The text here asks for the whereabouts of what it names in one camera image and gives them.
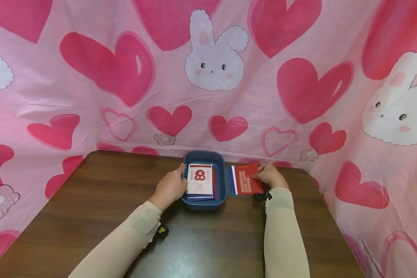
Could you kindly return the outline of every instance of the white stripe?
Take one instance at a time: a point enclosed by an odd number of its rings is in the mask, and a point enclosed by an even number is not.
[[[238,188],[237,188],[237,184],[236,184],[235,166],[232,166],[232,175],[234,176],[235,194],[238,195]]]

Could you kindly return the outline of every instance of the white card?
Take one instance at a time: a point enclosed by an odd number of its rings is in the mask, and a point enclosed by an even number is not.
[[[213,194],[212,166],[190,164],[187,175],[187,194]]]

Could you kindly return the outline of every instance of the black clip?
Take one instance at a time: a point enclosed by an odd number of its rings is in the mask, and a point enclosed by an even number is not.
[[[167,226],[161,224],[156,230],[156,235],[158,235],[161,239],[164,239],[168,235],[168,231]]]
[[[261,203],[263,201],[269,201],[272,199],[272,194],[269,191],[264,193],[255,193],[253,194],[253,200],[257,203]]]

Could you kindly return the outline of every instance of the card stack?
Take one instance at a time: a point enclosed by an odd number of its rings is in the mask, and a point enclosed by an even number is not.
[[[216,172],[211,164],[189,164],[187,198],[192,201],[217,198]]]
[[[263,184],[252,176],[259,173],[258,164],[231,166],[230,190],[232,195],[252,196],[263,193]]]

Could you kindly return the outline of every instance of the red booklet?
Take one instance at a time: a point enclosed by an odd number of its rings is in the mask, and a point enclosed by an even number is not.
[[[258,164],[232,166],[231,185],[232,194],[251,196],[255,193],[264,193],[263,184],[252,176],[259,173]]]

